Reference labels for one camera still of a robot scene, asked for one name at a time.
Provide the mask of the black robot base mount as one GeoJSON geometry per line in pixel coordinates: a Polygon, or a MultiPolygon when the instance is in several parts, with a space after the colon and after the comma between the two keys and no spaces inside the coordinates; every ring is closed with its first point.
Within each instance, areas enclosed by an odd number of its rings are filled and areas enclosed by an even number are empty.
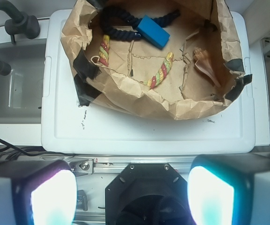
{"type": "Polygon", "coordinates": [[[128,164],[105,188],[108,225],[193,225],[187,181],[168,163],[128,164]]]}

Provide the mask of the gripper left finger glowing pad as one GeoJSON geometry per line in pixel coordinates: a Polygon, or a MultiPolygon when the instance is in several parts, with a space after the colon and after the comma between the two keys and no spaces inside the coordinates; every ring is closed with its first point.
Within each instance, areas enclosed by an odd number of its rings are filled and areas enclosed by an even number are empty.
{"type": "Polygon", "coordinates": [[[0,225],[70,225],[76,177],[63,160],[0,160],[0,225]]]}

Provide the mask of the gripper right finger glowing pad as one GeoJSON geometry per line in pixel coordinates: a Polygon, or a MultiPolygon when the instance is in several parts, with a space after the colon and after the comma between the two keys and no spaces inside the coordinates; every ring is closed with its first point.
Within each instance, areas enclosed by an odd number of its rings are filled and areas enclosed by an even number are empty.
{"type": "Polygon", "coordinates": [[[270,225],[270,154],[203,154],[188,175],[198,225],[270,225]]]}

